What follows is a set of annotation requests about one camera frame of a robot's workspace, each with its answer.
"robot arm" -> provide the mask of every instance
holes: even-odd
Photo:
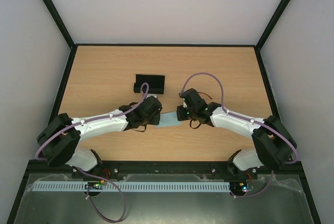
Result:
[[[295,141],[285,129],[281,121],[274,116],[267,119],[254,118],[230,110],[226,112],[221,104],[212,102],[206,104],[195,89],[189,89],[180,94],[183,105],[177,107],[179,121],[198,121],[212,127],[223,127],[241,134],[254,142],[254,148],[238,150],[229,159],[229,171],[236,174],[238,170],[266,166],[269,169],[280,169],[289,159],[293,150],[279,136],[273,134],[263,125],[279,132],[294,148]]]
[[[155,96],[146,97],[132,111],[130,105],[93,117],[71,119],[66,113],[58,115],[37,138],[42,146],[59,130],[71,126],[43,148],[48,165],[58,167],[67,164],[98,174],[102,168],[101,159],[94,150],[78,147],[79,142],[109,132],[159,124],[162,105]]]

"purple cable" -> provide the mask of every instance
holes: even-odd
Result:
[[[231,195],[232,195],[233,197],[235,197],[235,198],[250,198],[250,197],[253,197],[253,196],[257,196],[257,195],[263,193],[263,192],[269,187],[269,185],[270,185],[270,183],[271,183],[271,181],[272,181],[273,176],[274,176],[274,173],[273,173],[273,171],[271,171],[271,176],[270,176],[270,179],[269,179],[267,185],[266,185],[261,191],[255,193],[255,194],[251,194],[251,195],[243,195],[243,196],[237,196],[237,195],[234,195],[234,194],[232,193],[232,191],[231,191],[230,193],[231,193]]]
[[[208,75],[208,76],[214,78],[214,79],[218,82],[218,84],[219,84],[219,86],[220,86],[220,89],[221,89],[221,108],[222,108],[222,110],[223,110],[225,113],[228,113],[228,112],[227,112],[227,109],[226,109],[225,106],[224,106],[224,89],[223,89],[223,85],[222,85],[222,83],[220,82],[220,80],[219,80],[215,75],[213,75],[213,74],[205,73],[205,72],[201,72],[201,73],[195,73],[195,74],[191,75],[191,76],[187,79],[187,81],[185,82],[185,84],[183,85],[183,88],[182,88],[182,90],[181,90],[181,94],[183,94],[184,89],[186,88],[186,86],[187,86],[188,82],[191,80],[191,78],[193,78],[194,76],[197,76],[197,75],[201,75],[201,74],[203,74],[203,75]],[[248,119],[248,118],[246,118],[246,117],[243,117],[243,116],[240,116],[240,115],[237,115],[237,114],[234,114],[233,112],[229,112],[229,115],[231,115],[231,116],[233,116],[233,117],[235,117],[235,118],[241,119],[241,120],[243,120],[243,121],[251,122],[250,119]],[[294,163],[296,163],[296,162],[298,161],[299,156],[298,156],[297,150],[294,148],[294,146],[290,143],[290,141],[289,141],[288,139],[286,139],[283,135],[281,135],[279,132],[277,132],[277,131],[276,131],[275,129],[273,129],[272,127],[267,126],[266,124],[264,124],[264,123],[262,123],[262,122],[254,121],[254,123],[257,124],[257,125],[260,125],[260,126],[262,126],[262,127],[264,127],[264,128],[266,128],[266,129],[268,129],[269,131],[271,131],[272,133],[276,134],[278,137],[280,137],[280,138],[281,138],[281,139],[282,139],[282,140],[283,140],[283,141],[284,141],[284,142],[291,148],[291,150],[292,150],[293,153],[294,153],[294,159],[293,159],[292,161],[286,161],[285,164],[294,164]]]
[[[86,196],[87,196],[87,199],[90,201],[90,203],[92,204],[95,212],[101,217],[101,219],[103,219],[104,221],[106,222],[109,222],[109,223],[118,223],[118,222],[121,222],[122,220],[124,220],[124,216],[125,216],[125,213],[126,213],[126,199],[125,199],[125,196],[124,196],[124,193],[122,192],[122,190],[119,188],[119,186],[117,186],[114,182],[106,179],[106,178],[103,178],[103,177],[100,177],[100,176],[96,176],[96,175],[92,175],[92,174],[89,174],[89,173],[86,173],[84,170],[82,170],[81,168],[77,168],[82,174],[86,175],[86,176],[89,176],[89,177],[92,177],[92,178],[96,178],[96,179],[100,179],[100,180],[104,180],[104,181],[107,181],[109,182],[110,184],[112,184],[118,191],[119,193],[121,194],[121,197],[123,199],[123,213],[122,213],[122,216],[118,219],[118,220],[111,220],[111,219],[108,219],[106,216],[104,216],[103,214],[101,214],[101,212],[96,208],[96,205],[94,204],[93,200],[91,199],[91,197],[89,196],[89,190],[91,190],[92,186],[90,186],[88,189],[87,189],[87,192],[86,192]]]
[[[148,94],[148,90],[149,90],[149,85],[148,83],[143,83],[141,84],[141,87],[140,87],[140,93],[142,94],[142,97],[141,97],[141,100],[135,104],[132,108],[130,108],[129,110],[123,112],[123,113],[119,113],[119,114],[115,114],[113,115],[113,117],[119,117],[119,116],[122,116],[122,115],[125,115],[129,112],[132,112],[133,110],[135,110],[147,97],[147,94]],[[109,115],[104,115],[104,116],[97,116],[97,117],[93,117],[93,118],[90,118],[88,120],[86,120],[85,122],[86,123],[89,123],[89,122],[92,122],[92,121],[98,121],[98,120],[102,120],[102,119],[108,119],[110,118]],[[59,130],[57,133],[55,133],[54,135],[52,135],[46,142],[43,143],[42,146],[40,146],[40,148],[37,150],[36,154],[35,154],[35,159],[37,160],[45,160],[44,157],[39,157],[41,151],[43,150],[44,147],[46,147],[51,141],[53,141],[56,137],[58,137],[60,134],[66,132],[67,130],[71,129],[72,127],[76,127],[78,125],[80,125],[81,122],[77,122],[75,124],[72,124],[72,125],[69,125],[61,130]]]

